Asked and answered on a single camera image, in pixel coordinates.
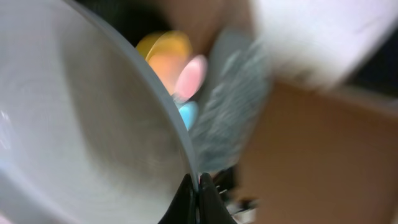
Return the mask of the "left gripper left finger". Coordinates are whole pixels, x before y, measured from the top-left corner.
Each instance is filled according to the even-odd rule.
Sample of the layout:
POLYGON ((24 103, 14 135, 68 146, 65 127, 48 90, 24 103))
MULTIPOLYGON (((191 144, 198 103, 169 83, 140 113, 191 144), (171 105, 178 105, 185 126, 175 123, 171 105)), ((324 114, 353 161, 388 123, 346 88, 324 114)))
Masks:
POLYGON ((158 224, 196 224, 196 192, 190 174, 183 177, 171 204, 158 224))

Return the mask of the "grey round plate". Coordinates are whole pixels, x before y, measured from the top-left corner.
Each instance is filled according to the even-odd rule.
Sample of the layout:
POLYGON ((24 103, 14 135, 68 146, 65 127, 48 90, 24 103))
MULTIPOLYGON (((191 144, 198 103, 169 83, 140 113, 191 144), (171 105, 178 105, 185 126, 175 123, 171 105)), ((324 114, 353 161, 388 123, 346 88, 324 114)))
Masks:
POLYGON ((157 223, 195 175, 185 125, 113 27, 74 1, 1 2, 1 213, 157 223))

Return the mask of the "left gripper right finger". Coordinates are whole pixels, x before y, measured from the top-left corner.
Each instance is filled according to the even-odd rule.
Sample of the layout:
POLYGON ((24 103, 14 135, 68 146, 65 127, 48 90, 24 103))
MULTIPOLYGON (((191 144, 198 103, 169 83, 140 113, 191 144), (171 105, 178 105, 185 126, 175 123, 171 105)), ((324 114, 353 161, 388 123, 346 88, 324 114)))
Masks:
POLYGON ((208 173, 200 176, 198 206, 200 224, 237 224, 226 209, 208 173))

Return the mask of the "blue cup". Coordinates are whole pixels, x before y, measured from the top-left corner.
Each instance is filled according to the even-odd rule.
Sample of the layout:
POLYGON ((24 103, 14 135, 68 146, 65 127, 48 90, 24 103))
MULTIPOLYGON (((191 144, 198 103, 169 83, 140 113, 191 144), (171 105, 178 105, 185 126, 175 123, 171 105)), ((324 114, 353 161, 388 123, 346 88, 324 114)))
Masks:
POLYGON ((177 108, 186 129, 189 131, 196 121, 198 105, 194 101, 188 101, 184 104, 178 104, 177 108))

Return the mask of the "pink cup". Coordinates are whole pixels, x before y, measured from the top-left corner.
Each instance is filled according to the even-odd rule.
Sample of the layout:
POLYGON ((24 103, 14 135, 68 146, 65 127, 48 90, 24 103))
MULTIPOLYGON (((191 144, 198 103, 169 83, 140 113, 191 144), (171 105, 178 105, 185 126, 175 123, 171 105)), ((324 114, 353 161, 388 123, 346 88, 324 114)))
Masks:
POLYGON ((188 101, 202 86, 206 77, 207 59, 197 55, 183 68, 175 84, 173 97, 176 102, 188 101))

